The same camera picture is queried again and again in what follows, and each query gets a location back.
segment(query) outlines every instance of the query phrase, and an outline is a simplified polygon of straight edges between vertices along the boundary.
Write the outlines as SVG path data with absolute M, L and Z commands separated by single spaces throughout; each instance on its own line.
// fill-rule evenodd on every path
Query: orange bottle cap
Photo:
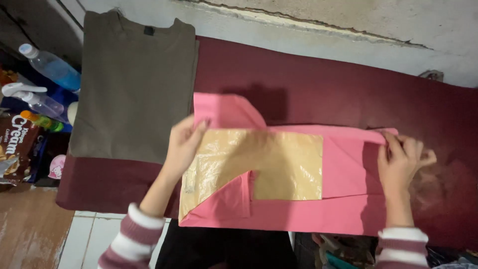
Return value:
M 25 118 L 27 120 L 30 120 L 32 122 L 38 120 L 38 115 L 37 114 L 33 114 L 31 111 L 28 111 L 28 110 L 24 110 L 20 113 L 20 116 L 22 116 L 22 118 Z

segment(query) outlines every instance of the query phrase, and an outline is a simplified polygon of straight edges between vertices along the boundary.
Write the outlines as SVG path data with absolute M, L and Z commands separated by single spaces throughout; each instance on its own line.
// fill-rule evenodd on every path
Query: pink sticker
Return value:
M 65 166 L 65 159 L 66 155 L 58 155 L 53 158 L 53 161 L 50 164 L 50 174 L 48 174 L 49 178 L 61 178 L 61 174 L 63 173 L 63 167 Z

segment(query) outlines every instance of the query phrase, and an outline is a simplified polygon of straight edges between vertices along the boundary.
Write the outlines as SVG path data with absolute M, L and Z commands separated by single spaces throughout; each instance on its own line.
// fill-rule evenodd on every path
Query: maroon cloth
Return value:
M 433 176 L 415 186 L 416 224 L 436 245 L 478 247 L 478 91 L 389 70 L 290 55 L 198 36 L 194 90 L 246 97 L 267 125 L 394 127 L 435 150 Z M 67 156 L 56 202 L 126 213 L 161 165 Z M 166 214 L 176 217 L 179 186 Z M 364 222 L 373 221 L 372 216 Z

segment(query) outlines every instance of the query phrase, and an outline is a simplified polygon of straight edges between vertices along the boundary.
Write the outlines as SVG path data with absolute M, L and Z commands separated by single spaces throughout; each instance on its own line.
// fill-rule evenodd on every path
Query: plastic wrap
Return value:
M 209 130 L 183 175 L 180 216 L 248 171 L 254 171 L 254 199 L 319 200 L 322 147 L 319 135 Z

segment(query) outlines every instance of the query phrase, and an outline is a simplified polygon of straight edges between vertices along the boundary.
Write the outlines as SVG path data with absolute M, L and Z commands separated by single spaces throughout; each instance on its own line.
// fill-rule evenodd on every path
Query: striped sleeve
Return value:
M 164 219 L 143 214 L 131 203 L 118 235 L 98 260 L 98 269 L 146 269 L 163 232 Z
M 424 269 L 428 236 L 418 228 L 393 227 L 379 232 L 381 252 L 377 255 L 376 269 Z

